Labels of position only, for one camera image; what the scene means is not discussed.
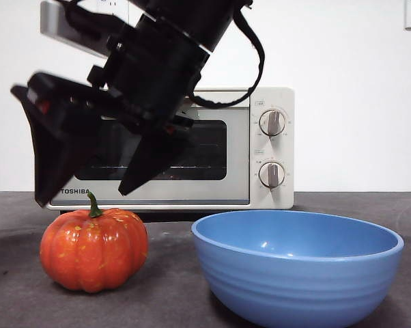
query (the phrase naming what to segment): pumpkin stem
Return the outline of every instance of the pumpkin stem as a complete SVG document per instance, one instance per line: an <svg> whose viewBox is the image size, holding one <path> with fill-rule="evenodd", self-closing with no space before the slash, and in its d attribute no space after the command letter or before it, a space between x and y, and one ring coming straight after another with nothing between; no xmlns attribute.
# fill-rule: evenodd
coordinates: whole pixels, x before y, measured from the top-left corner
<svg viewBox="0 0 411 328"><path fill-rule="evenodd" d="M98 208L98 203L96 202L95 195L90 191L87 193L88 198L90 198L90 217L100 217L102 215L102 210Z"/></svg>

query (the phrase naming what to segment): black robotic arm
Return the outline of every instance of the black robotic arm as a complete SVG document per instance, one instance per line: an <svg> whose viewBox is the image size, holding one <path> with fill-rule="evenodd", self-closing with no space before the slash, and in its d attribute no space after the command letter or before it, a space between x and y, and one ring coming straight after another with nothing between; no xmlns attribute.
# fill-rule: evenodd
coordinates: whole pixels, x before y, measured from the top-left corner
<svg viewBox="0 0 411 328"><path fill-rule="evenodd" d="M89 12L80 0L56 0L56 36L108 56L94 66L91 86L39 72L27 86L14 86L31 126L36 201L46 205L93 154L101 116L119 120L141 135L119 186L122 195L164 171L187 146L193 121L177 111L185 102L224 108L248 98L264 67L264 50L241 9L251 0L130 0L144 14L136 27L115 16ZM44 9L54 4L44 1ZM42 15L45 25L53 17ZM234 20L259 53L259 75L248 92L231 103L194 95L201 69Z"/></svg>

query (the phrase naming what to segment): orange pumpkin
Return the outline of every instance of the orange pumpkin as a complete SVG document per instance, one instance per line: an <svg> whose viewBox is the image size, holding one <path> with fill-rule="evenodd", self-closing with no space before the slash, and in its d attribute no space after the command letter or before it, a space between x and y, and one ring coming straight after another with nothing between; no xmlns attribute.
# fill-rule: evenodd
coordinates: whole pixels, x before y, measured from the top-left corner
<svg viewBox="0 0 411 328"><path fill-rule="evenodd" d="M70 290L99 292L121 286L145 263L147 232L127 210L91 210L60 215L43 234L40 260L46 273Z"/></svg>

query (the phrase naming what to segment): oven knob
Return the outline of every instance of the oven knob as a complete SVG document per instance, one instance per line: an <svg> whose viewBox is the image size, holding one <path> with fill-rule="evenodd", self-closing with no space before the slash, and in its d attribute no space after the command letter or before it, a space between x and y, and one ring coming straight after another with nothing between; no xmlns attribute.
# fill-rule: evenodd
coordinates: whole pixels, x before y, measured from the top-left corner
<svg viewBox="0 0 411 328"><path fill-rule="evenodd" d="M273 137L283 132L285 128L285 117L280 111L270 109L262 114L259 125L265 135Z"/></svg>
<svg viewBox="0 0 411 328"><path fill-rule="evenodd" d="M285 170L278 163L266 163L260 167L259 178L268 188L276 188L285 180Z"/></svg>

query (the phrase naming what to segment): table surface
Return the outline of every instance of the table surface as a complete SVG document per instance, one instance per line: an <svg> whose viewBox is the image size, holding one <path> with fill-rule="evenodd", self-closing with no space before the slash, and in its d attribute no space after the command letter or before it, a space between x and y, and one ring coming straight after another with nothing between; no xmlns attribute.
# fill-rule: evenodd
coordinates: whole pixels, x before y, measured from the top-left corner
<svg viewBox="0 0 411 328"><path fill-rule="evenodd" d="M353 328L411 328L411 193L296 193L294 210L344 215L400 233L405 249L388 296ZM0 327L257 327L210 292L196 259L191 222L204 214L141 214L149 257L117 290L95 295L52 282L38 260L47 225L58 213L32 193L0 192Z"/></svg>

